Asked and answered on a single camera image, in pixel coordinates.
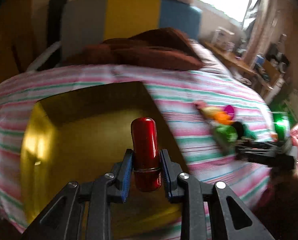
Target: striped fabric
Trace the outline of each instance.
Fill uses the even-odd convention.
[[[113,82],[142,81],[167,121],[190,173],[200,181],[226,182],[252,207],[266,188],[269,169],[260,164],[224,157],[193,101],[233,105],[260,140],[270,138],[270,112],[259,95],[224,75],[208,71],[166,71],[125,65],[84,65],[23,73],[0,84],[0,211],[22,232],[27,223],[22,209],[20,148],[34,103],[42,98]],[[142,239],[179,239],[181,221]]]

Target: metallic ring on red container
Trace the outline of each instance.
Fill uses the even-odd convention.
[[[161,171],[154,120],[147,117],[133,120],[131,136],[136,187],[143,192],[157,190],[161,186]]]

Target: red cylinder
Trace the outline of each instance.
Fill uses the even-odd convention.
[[[161,171],[156,123],[147,117],[133,120],[131,136],[136,187],[143,192],[157,190],[161,186]]]

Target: metal bolt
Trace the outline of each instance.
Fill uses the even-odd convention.
[[[70,181],[70,182],[68,183],[68,186],[69,186],[70,188],[75,188],[76,186],[78,186],[78,183],[77,183],[76,181]]]
[[[180,174],[179,174],[179,177],[180,177],[181,179],[188,179],[188,178],[189,178],[189,174],[183,172],[183,173],[180,173]]]
[[[219,181],[219,182],[216,183],[216,187],[220,188],[220,189],[223,189],[223,188],[226,187],[226,184],[222,181]]]
[[[113,179],[114,178],[114,174],[111,173],[111,172],[108,172],[108,173],[105,174],[105,178],[106,179]]]

